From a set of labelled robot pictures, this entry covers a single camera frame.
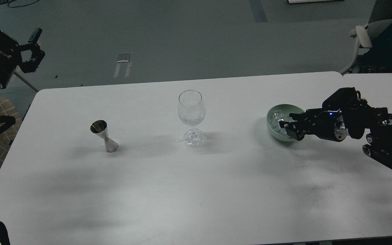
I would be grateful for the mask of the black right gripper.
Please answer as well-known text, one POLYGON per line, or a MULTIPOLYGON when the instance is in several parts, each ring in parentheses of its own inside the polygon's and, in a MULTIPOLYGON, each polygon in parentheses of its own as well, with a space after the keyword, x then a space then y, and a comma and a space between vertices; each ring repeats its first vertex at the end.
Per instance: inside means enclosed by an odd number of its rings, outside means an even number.
POLYGON ((305 135, 341 142, 347 137, 347 129, 341 112, 310 109, 304 113, 290 113, 279 119, 289 137, 301 141, 305 135))

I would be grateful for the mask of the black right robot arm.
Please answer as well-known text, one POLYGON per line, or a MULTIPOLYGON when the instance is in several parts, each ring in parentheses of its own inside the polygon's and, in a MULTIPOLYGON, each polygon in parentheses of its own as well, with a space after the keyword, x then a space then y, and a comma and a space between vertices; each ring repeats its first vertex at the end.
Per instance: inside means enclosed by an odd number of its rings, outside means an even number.
POLYGON ((296 141, 305 135, 341 142, 347 136, 360 139, 365 135, 365 155, 392 169, 392 114, 386 107, 371 107, 354 87, 340 88, 329 96, 321 108, 303 113, 290 113, 292 121, 280 121, 279 126, 296 141))

